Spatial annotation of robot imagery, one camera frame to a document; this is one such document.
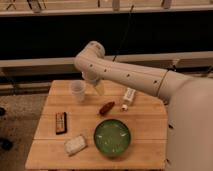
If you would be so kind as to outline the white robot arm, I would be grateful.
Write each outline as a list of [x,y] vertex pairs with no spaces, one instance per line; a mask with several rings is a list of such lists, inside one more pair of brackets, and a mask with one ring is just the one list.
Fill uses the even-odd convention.
[[105,47],[90,41],[74,58],[83,79],[132,88],[168,103],[165,171],[213,171],[213,79],[105,58]]

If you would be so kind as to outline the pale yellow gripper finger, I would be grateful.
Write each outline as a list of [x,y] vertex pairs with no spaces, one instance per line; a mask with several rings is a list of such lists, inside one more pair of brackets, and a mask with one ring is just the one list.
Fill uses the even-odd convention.
[[97,93],[99,95],[103,95],[104,94],[104,85],[102,83],[99,83],[95,86],[95,90],[97,91]]

